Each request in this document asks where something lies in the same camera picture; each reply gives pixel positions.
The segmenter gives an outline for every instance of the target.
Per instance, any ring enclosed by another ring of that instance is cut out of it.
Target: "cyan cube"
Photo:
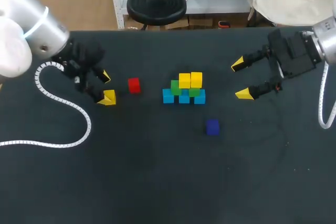
[[[170,89],[162,89],[163,103],[174,103],[174,95]]]
[[[194,104],[205,104],[205,90],[201,89],[199,92],[200,95],[194,98]]]
[[[211,119],[206,121],[206,134],[208,136],[218,136],[219,135],[219,121],[216,119]]]
[[[181,104],[190,103],[189,91],[188,89],[183,89],[182,94],[178,96],[178,102]]]

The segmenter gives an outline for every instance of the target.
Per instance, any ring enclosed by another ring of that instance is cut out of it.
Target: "black stool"
[[[137,22],[164,26],[180,20],[187,11],[187,0],[127,0],[127,12]]]

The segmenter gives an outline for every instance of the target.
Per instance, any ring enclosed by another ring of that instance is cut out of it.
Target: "dark tabletop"
[[[93,104],[57,69],[44,71],[46,89],[89,113],[92,134],[66,150],[0,147],[0,223],[335,223],[336,125],[323,130],[317,117],[323,64],[278,95],[235,97],[268,80],[267,60],[238,73],[230,66],[270,31],[74,33],[106,50],[104,87],[117,105]],[[74,142],[85,120],[37,90],[39,63],[0,92],[1,140]],[[162,88],[191,71],[203,72],[207,104],[164,105]],[[141,95],[127,93],[133,77]],[[335,78],[331,70],[326,119]],[[220,137],[204,134],[207,119],[220,121]]]

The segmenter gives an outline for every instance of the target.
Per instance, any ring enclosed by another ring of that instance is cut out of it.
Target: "white cable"
[[[327,62],[325,62],[324,71],[322,75],[321,89],[320,89],[320,98],[319,98],[319,123],[321,127],[324,129],[329,129],[331,127],[335,119],[335,115],[336,115],[336,101],[335,101],[335,104],[334,104],[334,107],[332,108],[329,119],[326,124],[324,123],[323,121],[323,97],[324,97],[324,89],[326,87],[325,82],[327,80],[328,69],[329,69],[329,65]]]
[[[41,71],[44,68],[49,67],[49,66],[56,67],[59,70],[61,70],[62,72],[64,71],[64,67],[59,63],[56,63],[56,62],[53,62],[53,61],[43,63],[37,68],[37,70],[35,72],[35,84],[36,84],[38,90],[41,91],[45,96],[47,96],[47,97],[49,97],[49,98],[51,98],[51,99],[53,99],[57,102],[61,102],[61,103],[64,103],[64,104],[66,104],[70,107],[75,108],[85,117],[85,120],[87,122],[87,129],[86,129],[86,132],[85,132],[84,136],[80,140],[78,140],[76,142],[73,142],[73,143],[70,143],[70,144],[49,144],[49,143],[43,143],[43,142],[31,141],[31,140],[14,140],[14,141],[0,142],[0,146],[13,145],[13,144],[29,144],[29,145],[38,145],[38,146],[50,147],[50,148],[71,148],[71,147],[75,147],[75,146],[83,143],[88,138],[88,136],[90,135],[91,120],[90,120],[90,117],[89,117],[88,113],[86,113],[86,111],[84,109],[82,109],[80,106],[78,106],[78,105],[76,105],[72,102],[69,102],[65,99],[62,99],[60,97],[57,97],[57,96],[49,93],[47,90],[45,90],[42,87],[42,85],[40,83],[40,74],[41,74]]]

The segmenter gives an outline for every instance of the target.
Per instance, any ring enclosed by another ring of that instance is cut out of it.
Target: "red object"
[[[128,87],[131,94],[140,94],[141,90],[139,78],[128,79]]]

